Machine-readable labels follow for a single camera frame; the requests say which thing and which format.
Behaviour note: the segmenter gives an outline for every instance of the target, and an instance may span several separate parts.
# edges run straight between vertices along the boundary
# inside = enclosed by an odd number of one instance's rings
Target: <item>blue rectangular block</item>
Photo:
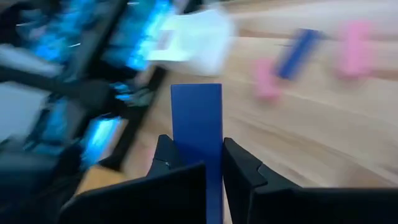
[[[173,138],[187,164],[206,164],[207,224],[223,223],[221,84],[172,85]]]
[[[316,30],[302,29],[297,36],[297,41],[279,62],[278,76],[283,79],[294,79],[302,63],[308,58],[315,47],[320,33]]]

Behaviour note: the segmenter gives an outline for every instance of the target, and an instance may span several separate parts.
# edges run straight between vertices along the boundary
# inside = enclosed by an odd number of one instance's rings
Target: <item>blue block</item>
[[[319,39],[320,33],[316,30],[300,30],[296,43],[294,43],[290,52],[287,52],[280,61],[277,71],[278,76],[288,80],[294,79],[300,70],[301,64],[305,63],[305,60]]]
[[[174,143],[186,164],[206,164],[207,224],[223,223],[221,84],[172,85]]]

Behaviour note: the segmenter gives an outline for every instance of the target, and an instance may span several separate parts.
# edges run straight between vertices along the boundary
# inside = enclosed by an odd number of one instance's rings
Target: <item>blue stick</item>
[[[300,70],[301,64],[308,58],[319,38],[320,33],[316,30],[300,30],[296,43],[281,60],[277,71],[278,76],[288,80],[294,79]]]
[[[221,84],[172,85],[173,137],[183,161],[206,164],[207,224],[223,223]]]

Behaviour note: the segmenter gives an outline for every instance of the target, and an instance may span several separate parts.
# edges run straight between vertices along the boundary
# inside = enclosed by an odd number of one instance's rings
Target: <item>pink block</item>
[[[255,82],[256,96],[260,98],[276,99],[280,96],[280,89],[277,86],[277,77],[272,71],[273,63],[269,59],[256,61]]]
[[[346,78],[366,77],[371,72],[368,46],[370,23],[350,22],[343,33],[341,75]]]

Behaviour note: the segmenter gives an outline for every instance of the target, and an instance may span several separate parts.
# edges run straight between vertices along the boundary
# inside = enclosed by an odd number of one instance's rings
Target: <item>pink object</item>
[[[276,99],[280,96],[280,89],[277,86],[277,77],[272,71],[272,61],[269,59],[260,59],[256,62],[256,96]]]
[[[341,58],[343,77],[361,78],[370,74],[369,30],[370,23],[366,21],[353,21],[345,27]]]

